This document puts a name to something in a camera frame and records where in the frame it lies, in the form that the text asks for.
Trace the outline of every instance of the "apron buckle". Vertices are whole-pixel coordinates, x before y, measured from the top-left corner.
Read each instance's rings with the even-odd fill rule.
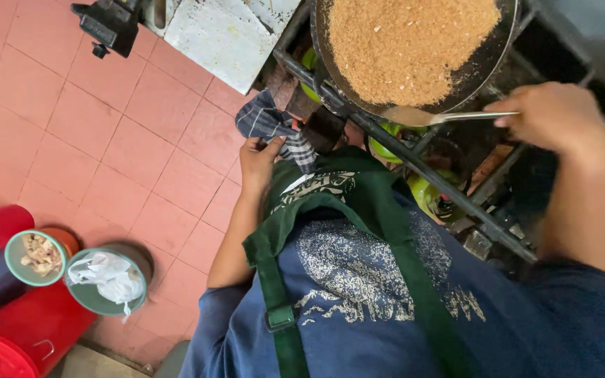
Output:
[[[277,307],[265,312],[265,328],[270,333],[289,328],[296,323],[298,311],[290,305]]]

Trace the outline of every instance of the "plaid cloth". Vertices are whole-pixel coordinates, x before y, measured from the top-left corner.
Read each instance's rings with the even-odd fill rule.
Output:
[[[295,160],[304,174],[311,174],[316,168],[317,154],[307,139],[292,128],[293,122],[294,118],[289,113],[277,110],[267,89],[258,93],[235,116],[237,130],[245,138],[255,136],[270,142],[274,137],[286,135],[279,155],[285,160]]]

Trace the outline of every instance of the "white plastic bag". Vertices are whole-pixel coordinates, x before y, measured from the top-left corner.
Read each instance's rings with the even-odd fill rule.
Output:
[[[97,292],[117,305],[125,304],[125,323],[130,316],[129,301],[144,293],[141,277],[127,260],[109,252],[93,252],[67,269],[68,284],[97,285]]]

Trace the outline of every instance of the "green apron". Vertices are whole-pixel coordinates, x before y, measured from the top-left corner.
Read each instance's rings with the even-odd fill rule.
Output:
[[[415,303],[417,325],[427,336],[441,372],[447,377],[471,376],[466,346],[411,243],[408,211],[393,198],[393,190],[409,198],[408,185],[356,147],[319,157],[317,168],[313,178],[281,194],[301,174],[290,161],[275,164],[265,221],[243,242],[249,265],[256,268],[261,282],[267,309],[265,325],[273,335],[281,377],[304,378],[309,372],[297,316],[286,296],[276,258],[296,217],[319,207],[341,211],[358,229],[391,247]]]

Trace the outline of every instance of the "wok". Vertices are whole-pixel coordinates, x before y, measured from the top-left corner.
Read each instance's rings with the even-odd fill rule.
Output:
[[[372,104],[361,99],[335,64],[333,49],[328,38],[328,10],[331,9],[332,5],[333,0],[313,0],[312,4],[312,41],[317,53],[314,89],[325,105],[326,102],[321,95],[323,93],[321,84],[330,78],[340,96],[349,100],[353,105],[361,107],[366,112],[374,114],[377,118],[384,119],[381,116],[384,111],[395,105]],[[457,84],[450,94],[437,104],[423,105],[419,109],[433,114],[458,110],[487,83],[492,73],[499,67],[515,35],[514,30],[517,13],[520,10],[520,0],[496,0],[496,5],[501,13],[501,21],[494,27],[480,47],[475,50],[469,60],[452,72],[452,80]]]

